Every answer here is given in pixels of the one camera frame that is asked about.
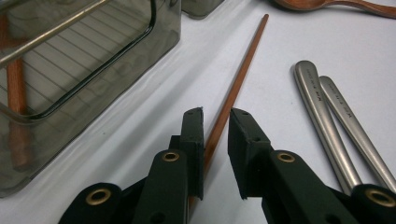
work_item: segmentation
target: gray plastic container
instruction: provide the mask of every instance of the gray plastic container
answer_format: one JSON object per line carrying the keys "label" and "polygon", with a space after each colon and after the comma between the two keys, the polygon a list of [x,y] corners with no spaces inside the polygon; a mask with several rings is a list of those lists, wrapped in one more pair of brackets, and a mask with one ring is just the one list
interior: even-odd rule
{"label": "gray plastic container", "polygon": [[[0,197],[29,183],[180,39],[175,0],[4,1]],[[6,66],[22,57],[26,114],[8,108]]]}
{"label": "gray plastic container", "polygon": [[181,9],[194,19],[203,19],[224,0],[182,0]]}

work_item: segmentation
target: wooden rod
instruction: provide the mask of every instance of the wooden rod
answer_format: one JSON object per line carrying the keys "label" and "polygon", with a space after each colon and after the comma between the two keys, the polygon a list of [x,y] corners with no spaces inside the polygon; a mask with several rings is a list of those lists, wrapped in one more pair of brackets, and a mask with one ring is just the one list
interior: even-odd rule
{"label": "wooden rod", "polygon": [[[24,40],[13,39],[8,33],[6,15],[0,17],[0,49],[18,46]],[[7,99],[8,107],[18,114],[27,114],[26,92],[23,78],[23,60],[17,59],[7,65]],[[33,153],[30,149],[31,134],[27,126],[10,122],[8,147],[11,150],[11,162],[17,171],[30,167]]]}
{"label": "wooden rod", "polygon": [[230,115],[230,110],[232,109],[233,104],[235,103],[238,92],[241,89],[242,83],[243,83],[245,76],[248,72],[248,68],[249,68],[250,63],[253,59],[256,48],[259,45],[260,39],[262,37],[262,33],[263,33],[265,25],[268,21],[268,17],[269,17],[268,14],[265,14],[264,17],[262,18],[262,20],[259,24],[259,27],[257,28],[256,34],[253,36],[253,40],[251,41],[251,44],[247,50],[247,54],[244,58],[244,61],[242,61],[241,67],[239,68],[239,71],[236,75],[233,85],[232,85],[230,91],[228,92],[227,99],[225,100],[225,102],[222,106],[222,109],[220,110],[220,113],[216,120],[215,126],[213,127],[209,137],[207,138],[207,141],[205,144],[205,154],[204,154],[205,173],[208,172],[213,154],[214,154],[215,149],[218,145],[218,142],[219,142],[221,134],[224,130],[225,124],[227,123],[227,119]]}

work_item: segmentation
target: white table surface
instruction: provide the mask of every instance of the white table surface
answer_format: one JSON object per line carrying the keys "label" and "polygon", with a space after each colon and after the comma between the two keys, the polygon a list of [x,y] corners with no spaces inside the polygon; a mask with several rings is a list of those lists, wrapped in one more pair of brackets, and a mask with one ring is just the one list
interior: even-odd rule
{"label": "white table surface", "polygon": [[[253,115],[275,149],[299,154],[326,185],[340,189],[290,70],[309,60],[332,78],[396,175],[396,21],[350,7],[299,13],[272,1],[225,0],[203,20],[182,15],[180,42],[27,187],[0,200],[0,223],[57,223],[89,185],[132,185],[180,134],[191,108],[204,108],[208,137],[264,14],[270,18],[234,106]],[[227,129],[190,223],[266,223],[261,199],[239,196]],[[339,130],[363,182],[376,183]]]}

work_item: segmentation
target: wooden spoon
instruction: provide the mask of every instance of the wooden spoon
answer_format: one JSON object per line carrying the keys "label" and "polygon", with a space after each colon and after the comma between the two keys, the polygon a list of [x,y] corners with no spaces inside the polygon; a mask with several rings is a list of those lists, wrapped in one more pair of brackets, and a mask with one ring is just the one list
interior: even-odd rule
{"label": "wooden spoon", "polygon": [[396,7],[380,6],[362,0],[276,0],[282,7],[293,10],[315,10],[331,5],[356,7],[370,13],[396,19]]}

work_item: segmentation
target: stainless steel handle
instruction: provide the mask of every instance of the stainless steel handle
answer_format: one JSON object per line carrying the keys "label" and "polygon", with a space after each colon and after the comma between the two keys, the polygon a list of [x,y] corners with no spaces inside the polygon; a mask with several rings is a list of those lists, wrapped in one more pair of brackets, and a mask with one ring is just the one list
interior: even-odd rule
{"label": "stainless steel handle", "polygon": [[358,147],[364,159],[367,160],[367,163],[375,172],[382,186],[396,192],[395,178],[359,124],[358,119],[353,114],[341,92],[329,77],[320,77],[319,80],[330,107],[343,124],[346,132]]}
{"label": "stainless steel handle", "polygon": [[294,67],[294,76],[341,188],[345,194],[350,194],[355,186],[361,184],[361,179],[335,128],[320,87],[317,68],[309,61],[298,62]]}

